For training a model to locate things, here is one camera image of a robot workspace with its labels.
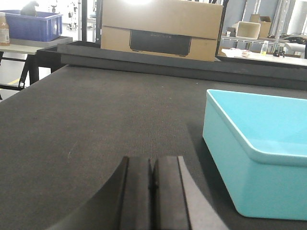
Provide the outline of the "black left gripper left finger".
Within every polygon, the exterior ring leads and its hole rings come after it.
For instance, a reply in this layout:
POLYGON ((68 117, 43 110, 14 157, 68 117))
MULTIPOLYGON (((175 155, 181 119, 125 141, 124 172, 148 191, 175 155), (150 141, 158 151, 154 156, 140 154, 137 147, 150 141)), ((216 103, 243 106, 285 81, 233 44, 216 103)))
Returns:
POLYGON ((123 157, 100 190, 51 230, 152 229, 152 171, 144 157, 123 157))

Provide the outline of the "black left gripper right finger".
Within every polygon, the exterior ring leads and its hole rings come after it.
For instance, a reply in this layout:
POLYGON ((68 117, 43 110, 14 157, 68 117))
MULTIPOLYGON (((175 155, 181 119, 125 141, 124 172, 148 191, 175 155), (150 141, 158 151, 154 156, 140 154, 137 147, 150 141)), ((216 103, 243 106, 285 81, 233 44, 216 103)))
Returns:
POLYGON ((182 156, 156 160, 154 182, 154 229, 226 230, 192 178, 182 156))

